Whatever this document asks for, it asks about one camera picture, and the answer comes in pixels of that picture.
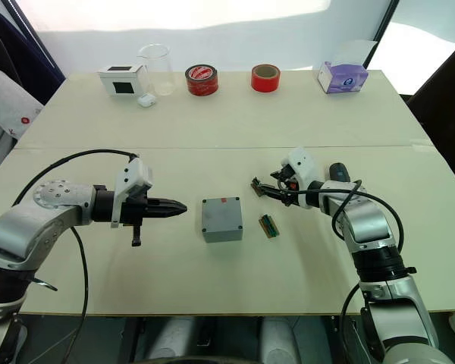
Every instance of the floor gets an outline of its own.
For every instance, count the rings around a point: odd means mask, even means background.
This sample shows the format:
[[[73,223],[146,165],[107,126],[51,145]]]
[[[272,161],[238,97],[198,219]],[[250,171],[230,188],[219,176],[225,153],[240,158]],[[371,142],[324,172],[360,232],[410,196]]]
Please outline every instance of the floor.
[[[147,319],[146,329],[138,340],[136,360],[145,357],[165,319]],[[432,319],[439,334],[442,351],[455,363],[455,334],[448,326],[447,314],[432,314]],[[40,358],[37,359],[37,356],[70,334],[76,328],[79,319],[70,316],[24,315],[23,320],[28,327],[29,337],[17,364],[61,362],[69,337]],[[288,316],[287,320],[293,327],[303,364],[331,362],[325,326],[320,316]],[[257,321],[257,318],[251,317],[220,317],[215,330],[216,340],[212,342],[209,351],[219,356],[256,359]],[[109,364],[118,362],[124,323],[124,318],[88,318],[69,363]],[[362,348],[355,341],[354,347],[356,347],[359,361],[368,362]]]

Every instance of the black cable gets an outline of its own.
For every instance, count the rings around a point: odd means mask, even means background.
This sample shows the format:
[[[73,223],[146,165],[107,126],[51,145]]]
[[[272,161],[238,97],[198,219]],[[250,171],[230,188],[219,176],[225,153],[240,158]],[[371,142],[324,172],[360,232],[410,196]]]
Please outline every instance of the black cable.
[[[335,224],[337,223],[337,219],[339,218],[339,215],[342,213],[342,211],[346,208],[347,204],[350,202],[350,200],[352,199],[352,196],[354,196],[354,193],[359,189],[359,187],[361,187],[361,184],[362,184],[362,181],[361,180],[357,180],[355,182],[356,186],[352,189],[352,191],[349,192],[349,194],[347,195],[347,197],[345,198],[345,200],[342,202],[342,204],[340,204],[339,208],[337,209],[337,211],[334,213],[334,216],[332,216],[332,230],[334,231],[334,233],[342,240],[344,240],[344,237],[342,236],[341,233],[339,233],[337,231],[337,228],[335,226]]]
[[[119,154],[119,155],[125,155],[130,159],[130,162],[138,158],[138,155],[135,153],[130,153],[130,152],[125,152],[122,150],[116,150],[116,149],[90,149],[86,150],[84,152],[79,152],[75,154],[71,154],[67,157],[64,157],[62,159],[59,159],[55,163],[52,163],[50,166],[47,168],[43,169],[41,172],[39,172],[30,182],[22,189],[22,191],[19,193],[17,198],[14,201],[14,204],[12,206],[17,205],[22,201],[24,198],[25,194],[32,188],[32,186],[44,175],[52,171],[54,168],[59,167],[60,165],[63,165],[64,163],[69,162],[71,159],[75,159],[78,157],[81,157],[83,155],[89,155],[89,154],[96,154],[96,153],[110,153],[110,154]],[[77,230],[75,227],[71,227],[71,231],[73,232],[74,236],[76,237],[77,243],[79,244],[79,249],[81,253],[81,262],[83,263],[83,275],[84,275],[84,301],[83,301],[83,310],[81,312],[81,318],[80,318],[80,324],[77,326],[77,330],[74,332],[71,341],[69,342],[69,345],[67,346],[67,350],[64,354],[64,357],[62,358],[61,363],[65,364],[67,362],[67,358],[69,358],[71,351],[73,349],[74,343],[76,342],[77,336],[79,335],[81,328],[83,327],[84,320],[86,319],[86,310],[88,306],[88,296],[89,296],[89,279],[88,279],[88,267],[86,264],[86,254],[84,253],[84,245],[83,241],[81,240],[80,235],[78,234]]]
[[[339,334],[342,340],[342,348],[344,349],[344,353],[346,354],[346,359],[349,362],[353,362],[350,358],[350,351],[349,351],[349,344],[347,343],[346,334],[345,334],[345,327],[344,322],[346,321],[346,314],[347,314],[347,307],[349,306],[350,301],[356,294],[357,290],[359,289],[359,283],[356,284],[352,290],[350,290],[349,294],[347,295],[346,300],[344,301],[344,305],[342,306],[342,311],[340,311],[339,316]]]
[[[293,326],[291,327],[292,330],[294,330],[295,327],[298,325],[298,321],[300,320],[300,317],[302,317],[302,316],[298,316],[297,320],[295,321],[295,323],[294,323]]]
[[[371,48],[371,51],[369,52],[366,60],[362,64],[364,68],[367,68],[369,66],[369,63],[371,63],[372,57],[376,53],[376,49],[379,47],[379,43],[381,42],[381,39],[386,32],[386,29],[388,28],[389,23],[391,22],[391,18],[393,17],[394,12],[396,11],[396,8],[398,4],[400,3],[400,0],[391,0],[391,2],[388,5],[388,8],[386,9],[386,12],[384,13],[384,16],[382,18],[381,23],[379,24],[378,31],[376,32],[374,39],[377,43],[374,44],[374,47]]]
[[[280,190],[282,190],[282,191],[285,190],[285,189],[281,186],[281,175],[278,176],[278,178],[276,179],[276,183],[277,183],[278,188],[279,188]]]
[[[365,193],[365,192],[360,192],[357,191],[360,186],[361,186],[362,181],[358,180],[356,181],[356,186],[352,190],[343,190],[343,189],[331,189],[331,188],[325,188],[325,189],[318,189],[318,190],[299,190],[299,191],[291,191],[291,190],[284,190],[280,189],[281,192],[286,193],[286,194],[296,194],[296,195],[301,195],[301,194],[309,194],[309,193],[347,193],[347,197],[344,199],[342,204],[339,206],[337,211],[335,212],[333,218],[332,218],[332,230],[336,233],[336,235],[341,238],[342,240],[344,237],[339,234],[337,231],[337,228],[335,226],[335,223],[337,221],[338,215],[342,213],[344,210],[345,206],[349,201],[352,199],[353,195],[358,195],[358,196],[363,196],[368,199],[372,199],[376,202],[379,202],[382,204],[394,217],[394,220],[396,221],[398,231],[399,231],[399,237],[398,237],[398,244],[397,244],[397,249],[401,253],[401,250],[403,249],[403,244],[404,244],[404,229],[403,229],[403,223],[401,222],[401,219],[399,215],[396,213],[396,211],[392,208],[391,205],[389,205],[387,202],[385,202],[383,199],[380,199],[377,196],[373,196],[370,193]],[[339,316],[339,334],[340,338],[342,341],[342,347],[344,350],[345,357],[349,363],[354,362],[350,356],[350,351],[349,351],[349,345],[347,343],[346,335],[345,335],[345,319],[347,315],[347,307],[350,304],[350,301],[356,294],[356,292],[359,289],[359,284],[356,284],[352,290],[350,290],[349,294],[347,295],[347,298],[344,301],[344,304],[342,306],[342,310],[340,311],[340,316]]]
[[[281,190],[281,192],[286,193],[286,194],[293,194],[293,195],[307,195],[309,193],[351,193],[353,191],[339,189],[339,188],[322,188],[322,189],[318,189],[318,190],[299,190],[299,191]],[[380,199],[379,197],[374,196],[370,193],[354,191],[353,194],[357,195],[357,196],[367,197],[368,199],[373,199],[374,201],[379,202],[393,215],[394,220],[396,221],[396,224],[397,224],[398,231],[399,231],[397,249],[399,251],[401,251],[403,249],[403,244],[404,244],[403,223],[401,222],[400,216],[396,213],[396,211],[394,211],[394,209],[391,207],[391,205],[389,203],[387,203],[386,201],[384,201],[383,199]]]
[[[25,194],[27,193],[28,190],[30,190],[30,188],[32,188],[32,186],[34,184],[37,183],[37,181],[44,177],[44,175],[48,174],[50,171],[52,171],[54,168],[57,168],[59,167],[60,165],[63,165],[64,163],[67,163],[69,162],[71,159],[75,159],[77,157],[82,157],[83,155],[88,155],[88,154],[96,154],[96,153],[111,153],[111,154],[120,154],[120,155],[126,155],[127,157],[130,158],[130,161],[137,158],[138,155],[134,154],[134,153],[129,153],[129,152],[124,152],[122,150],[116,150],[116,149],[90,149],[90,150],[86,150],[84,152],[79,152],[79,153],[75,153],[75,154],[71,154],[67,157],[64,157],[62,159],[59,159],[57,162],[55,163],[52,163],[50,166],[48,166],[47,168],[43,169],[40,173],[38,173],[32,180],[30,180],[30,182],[24,187],[24,189],[19,193],[19,195],[17,196],[17,198],[15,199],[14,201],[14,204],[12,206],[15,206],[17,205],[18,203],[20,203],[20,201],[22,201],[22,199],[24,198]]]
[[[71,227],[71,231],[73,232],[74,236],[77,239],[77,243],[79,244],[79,250],[81,251],[81,261],[83,262],[83,273],[84,273],[84,301],[83,301],[83,311],[81,312],[81,319],[80,323],[77,326],[76,332],[74,332],[71,340],[69,341],[69,345],[67,346],[67,350],[62,357],[61,364],[65,364],[67,362],[67,358],[71,354],[73,349],[74,343],[76,342],[77,336],[79,335],[81,328],[83,327],[84,320],[86,318],[86,309],[88,307],[88,295],[89,295],[89,280],[88,280],[88,267],[86,264],[86,254],[84,253],[84,245],[81,237],[76,231],[76,228],[73,226]]]

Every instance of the white table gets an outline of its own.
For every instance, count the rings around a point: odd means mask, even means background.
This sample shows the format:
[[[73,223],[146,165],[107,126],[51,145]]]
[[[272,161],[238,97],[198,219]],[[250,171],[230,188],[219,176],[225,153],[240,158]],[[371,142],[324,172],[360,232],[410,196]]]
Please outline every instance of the white table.
[[[64,82],[17,148],[255,148],[428,145],[428,136],[381,71],[359,93],[326,95],[315,71],[283,71],[274,93],[247,72],[221,72],[205,97],[177,90],[142,108],[109,96],[97,74]]]
[[[79,149],[17,149],[0,167],[0,214],[38,171]],[[352,178],[387,200],[406,231],[403,258],[430,310],[455,309],[455,177],[433,147],[308,149],[321,173],[343,162]],[[284,207],[259,198],[249,186],[270,172],[290,149],[140,149],[154,171],[150,195],[176,199],[183,215],[146,219],[143,245],[132,248],[131,228],[106,223],[79,227],[89,265],[91,315],[330,314],[340,311],[356,270],[330,218],[316,209]],[[126,164],[120,156],[94,155],[69,162],[48,179],[66,177],[113,188]],[[239,196],[243,240],[210,243],[200,232],[204,198]],[[271,215],[281,235],[267,239],[258,218]],[[37,277],[58,292],[31,284],[23,312],[78,314],[83,276],[77,243],[65,232]],[[359,294],[350,306],[358,312]]]

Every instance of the white backdrop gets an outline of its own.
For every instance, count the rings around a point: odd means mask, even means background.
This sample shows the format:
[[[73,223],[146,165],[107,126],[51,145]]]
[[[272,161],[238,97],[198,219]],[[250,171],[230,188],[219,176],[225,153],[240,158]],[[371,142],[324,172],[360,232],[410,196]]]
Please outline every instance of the white backdrop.
[[[412,95],[455,50],[455,0],[400,2],[370,68]]]
[[[67,76],[133,63],[145,44],[171,47],[185,71],[318,68],[349,39],[372,39],[388,0],[18,0]]]

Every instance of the white device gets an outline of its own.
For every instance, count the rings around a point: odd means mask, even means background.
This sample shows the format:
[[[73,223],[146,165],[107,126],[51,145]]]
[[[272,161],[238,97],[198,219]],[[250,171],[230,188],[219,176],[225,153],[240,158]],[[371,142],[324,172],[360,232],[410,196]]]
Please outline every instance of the white device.
[[[128,197],[141,196],[153,186],[153,176],[150,167],[144,165],[139,158],[131,161],[124,171],[118,173],[115,183],[115,198],[111,213],[111,227],[120,224],[121,208]]]
[[[111,96],[141,96],[148,90],[149,82],[142,64],[108,66],[98,74]]]
[[[152,106],[153,104],[155,104],[157,102],[157,98],[154,95],[152,95],[151,93],[146,93],[144,95],[141,95],[137,99],[137,101],[144,108],[149,108],[150,106]]]
[[[317,164],[315,159],[306,152],[306,150],[299,146],[293,149],[288,157],[281,161],[282,166],[290,165],[295,172],[295,179],[299,186],[309,186],[313,180],[318,180],[319,174],[317,172]],[[298,206],[305,209],[310,209],[307,205],[305,195],[298,196]]]

